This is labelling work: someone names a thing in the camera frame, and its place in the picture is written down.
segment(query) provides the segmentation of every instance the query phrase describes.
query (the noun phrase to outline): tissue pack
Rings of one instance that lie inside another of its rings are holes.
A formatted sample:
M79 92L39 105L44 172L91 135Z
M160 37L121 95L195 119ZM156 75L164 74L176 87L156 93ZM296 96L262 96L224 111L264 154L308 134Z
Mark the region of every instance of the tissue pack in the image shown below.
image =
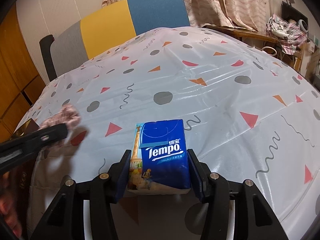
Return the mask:
M190 188L183 120L138 123L128 190L137 194L185 194Z

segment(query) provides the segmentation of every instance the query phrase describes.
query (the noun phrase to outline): wall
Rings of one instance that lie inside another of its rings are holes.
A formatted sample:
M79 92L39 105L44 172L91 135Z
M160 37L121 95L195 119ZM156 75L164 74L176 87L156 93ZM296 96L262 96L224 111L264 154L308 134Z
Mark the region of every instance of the wall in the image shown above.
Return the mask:
M99 10L103 0L18 0L20 29L30 56L46 84L49 78L39 41L49 34L59 36L88 14Z
M275 14L281 16L281 4L282 1L286 0L267 0L267 16L272 15L272 10ZM292 4L292 7L296 8L299 12L305 15L308 18L309 33L315 34L318 39L320 39L320 26L316 22L316 19L313 17L312 13L305 5L302 0L295 0L295 3Z

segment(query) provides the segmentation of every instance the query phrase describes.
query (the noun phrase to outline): screw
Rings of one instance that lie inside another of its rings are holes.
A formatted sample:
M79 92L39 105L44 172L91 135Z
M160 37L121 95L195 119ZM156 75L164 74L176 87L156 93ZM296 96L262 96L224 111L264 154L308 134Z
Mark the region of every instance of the screw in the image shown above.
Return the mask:
M49 139L49 135L44 135L41 137L41 140L44 142Z
M253 186L253 181L251 179L246 179L244 183L249 187Z
M109 174L108 173L101 173L99 177L100 177L100 179L107 179L107 178L109 178Z
M219 178L219 174L213 172L213 173L210 174L210 178L211 178L211 179L218 179L218 178Z
M68 186L68 187L70 187L70 186L72 186L73 185L73 180L72 179L68 179L67 181L66 181L66 186Z

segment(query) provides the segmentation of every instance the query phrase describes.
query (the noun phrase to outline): pink fabric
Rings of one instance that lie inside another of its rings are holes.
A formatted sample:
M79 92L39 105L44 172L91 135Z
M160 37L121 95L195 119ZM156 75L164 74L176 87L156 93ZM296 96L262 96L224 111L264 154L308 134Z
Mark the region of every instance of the pink fabric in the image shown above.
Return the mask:
M68 132L70 132L71 130L73 130L73 128L75 128L80 123L80 121L81 121L81 117L78 111L76 110L76 108L71 104L66 104L60 109L60 111L57 114L44 120L40 124L40 129L54 126L59 123L65 123L68 129ZM58 146L58 147L62 146L63 143L64 141L60 141L52 145L50 148L55 146Z

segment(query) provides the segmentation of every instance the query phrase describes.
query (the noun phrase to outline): blue tissue pack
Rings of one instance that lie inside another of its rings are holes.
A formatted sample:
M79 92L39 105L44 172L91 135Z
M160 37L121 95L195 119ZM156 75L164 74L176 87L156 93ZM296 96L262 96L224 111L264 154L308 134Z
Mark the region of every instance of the blue tissue pack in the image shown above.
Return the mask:
M190 175L183 120L138 123L128 190L138 194L185 194Z

